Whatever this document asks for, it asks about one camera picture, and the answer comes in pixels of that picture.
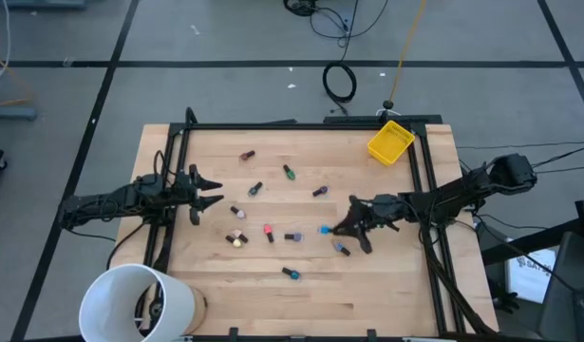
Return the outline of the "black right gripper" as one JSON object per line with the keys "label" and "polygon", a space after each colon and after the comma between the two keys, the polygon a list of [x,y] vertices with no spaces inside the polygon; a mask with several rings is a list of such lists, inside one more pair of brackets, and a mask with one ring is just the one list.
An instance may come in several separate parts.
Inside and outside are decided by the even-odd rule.
{"label": "black right gripper", "polygon": [[402,204],[398,197],[382,194],[374,199],[359,199],[350,196],[349,201],[347,215],[332,231],[336,236],[356,237],[364,253],[372,253],[371,242],[367,238],[370,230],[386,226],[396,232],[400,231],[395,225],[402,218]]}

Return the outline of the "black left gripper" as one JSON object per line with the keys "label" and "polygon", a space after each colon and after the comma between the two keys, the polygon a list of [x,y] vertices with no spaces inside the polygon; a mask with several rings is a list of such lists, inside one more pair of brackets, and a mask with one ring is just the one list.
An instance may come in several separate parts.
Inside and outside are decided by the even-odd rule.
{"label": "black left gripper", "polygon": [[223,200],[224,196],[199,196],[198,189],[213,190],[222,186],[223,184],[220,182],[204,179],[198,174],[197,166],[191,164],[188,172],[180,171],[176,176],[175,182],[171,185],[172,199],[177,205],[189,205],[190,221],[193,225],[199,225],[200,218],[198,211],[203,212],[211,205]]}

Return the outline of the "yellow plastic basket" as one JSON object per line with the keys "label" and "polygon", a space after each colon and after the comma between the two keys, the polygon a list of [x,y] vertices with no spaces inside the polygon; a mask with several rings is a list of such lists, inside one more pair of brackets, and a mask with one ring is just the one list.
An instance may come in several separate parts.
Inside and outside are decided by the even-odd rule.
{"label": "yellow plastic basket", "polygon": [[394,121],[388,121],[367,144],[368,154],[390,166],[414,143],[415,136]]}

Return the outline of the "black beam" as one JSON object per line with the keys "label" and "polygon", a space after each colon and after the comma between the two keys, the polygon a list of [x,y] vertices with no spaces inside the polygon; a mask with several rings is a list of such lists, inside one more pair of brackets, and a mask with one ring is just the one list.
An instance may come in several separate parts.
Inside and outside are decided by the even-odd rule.
{"label": "black beam", "polygon": [[503,239],[498,245],[481,252],[482,261],[485,265],[496,264],[532,252],[556,247],[561,244],[566,233],[580,234],[581,230],[580,220],[576,218],[509,242]]}

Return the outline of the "black glove-like object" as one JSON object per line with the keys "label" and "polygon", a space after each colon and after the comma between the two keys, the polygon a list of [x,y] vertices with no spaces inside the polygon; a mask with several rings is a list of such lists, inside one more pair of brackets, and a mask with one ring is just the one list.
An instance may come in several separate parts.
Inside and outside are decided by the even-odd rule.
{"label": "black glove-like object", "polygon": [[508,314],[512,314],[519,309],[517,293],[508,293],[498,283],[490,283],[489,290],[496,310],[502,310]]}

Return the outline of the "white printed box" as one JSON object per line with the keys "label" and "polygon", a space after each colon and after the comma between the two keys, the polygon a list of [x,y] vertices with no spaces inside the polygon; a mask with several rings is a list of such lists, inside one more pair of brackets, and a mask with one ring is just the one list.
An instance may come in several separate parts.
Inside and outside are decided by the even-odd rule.
{"label": "white printed box", "polygon": [[556,252],[549,249],[532,252],[505,261],[505,286],[519,299],[542,304],[556,262]]}

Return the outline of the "grey floor bar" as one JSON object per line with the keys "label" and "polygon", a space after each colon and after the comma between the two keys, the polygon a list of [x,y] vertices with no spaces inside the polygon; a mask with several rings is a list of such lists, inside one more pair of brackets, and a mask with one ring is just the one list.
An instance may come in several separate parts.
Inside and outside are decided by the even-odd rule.
{"label": "grey floor bar", "polygon": [[37,119],[36,110],[26,106],[0,106],[0,120],[27,120]]}
{"label": "grey floor bar", "polygon": [[81,9],[87,0],[5,0],[10,8]]}

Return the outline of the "black aluminium table frame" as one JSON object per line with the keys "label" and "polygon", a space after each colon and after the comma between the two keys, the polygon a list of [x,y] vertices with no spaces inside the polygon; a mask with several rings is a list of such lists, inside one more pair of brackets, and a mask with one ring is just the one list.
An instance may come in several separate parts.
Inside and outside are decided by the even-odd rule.
{"label": "black aluminium table frame", "polygon": [[[382,119],[380,117],[355,117],[353,118],[342,118],[342,117],[326,117],[322,123],[298,123],[296,120],[283,120],[271,123],[198,123],[197,118],[192,111],[192,108],[186,108],[185,122],[184,123],[170,123],[170,124],[147,124],[144,126],[142,131],[142,138],[147,135],[148,126],[165,126],[165,145],[164,145],[164,162],[161,167],[159,175],[167,180],[169,175],[170,161],[172,159],[174,140],[176,136],[181,135],[181,147],[179,148],[179,155],[174,159],[175,169],[174,176],[178,175],[178,172],[184,171],[185,158],[187,154],[188,147],[186,144],[189,142],[190,133],[192,130],[240,130],[246,131],[257,131],[257,130],[316,130],[316,131],[352,131],[352,130],[379,130],[385,126],[384,121],[388,119]],[[402,128],[409,129],[414,136],[418,136],[420,139],[421,150],[423,153],[424,160],[424,170],[426,173],[426,179],[430,190],[435,190],[437,186],[435,168],[432,161],[430,146],[428,143],[428,134],[426,126],[428,124],[443,124],[442,117],[440,115],[418,115],[403,117],[402,119],[392,119],[390,122],[401,124]],[[422,181],[419,172],[418,159],[416,154],[416,148],[414,142],[411,142],[407,148],[407,154],[409,157],[409,168],[411,172],[411,177],[413,181],[413,187],[419,195],[424,195],[421,193]],[[165,208],[173,207],[173,209],[164,209],[164,214],[160,217],[155,218],[154,221],[150,223],[150,230],[148,233],[148,238],[146,241],[146,247],[143,257],[143,264],[157,271],[167,272],[169,265],[169,260],[171,256],[171,241],[173,241],[174,224],[177,218],[177,208],[181,204],[167,204]],[[156,261],[154,260],[155,249],[157,246],[157,236],[159,227],[164,226],[165,235],[164,242],[160,247],[159,253],[157,254]],[[454,275],[454,268],[452,263],[452,256],[449,248],[447,233],[444,228],[437,228],[439,234],[439,244],[441,252],[443,253],[443,269],[445,270],[446,276],[449,277],[452,283],[456,286],[456,278]],[[435,271],[429,269],[429,285],[430,292],[434,303],[434,313],[437,323],[438,335],[443,337],[445,333],[450,333],[447,330],[447,325],[445,321],[445,313],[443,311],[443,297],[440,291],[440,279],[437,279]],[[449,295],[451,300],[451,310],[454,319],[455,331],[453,333],[466,333],[465,319],[461,313],[460,304],[457,304],[452,296]]]}

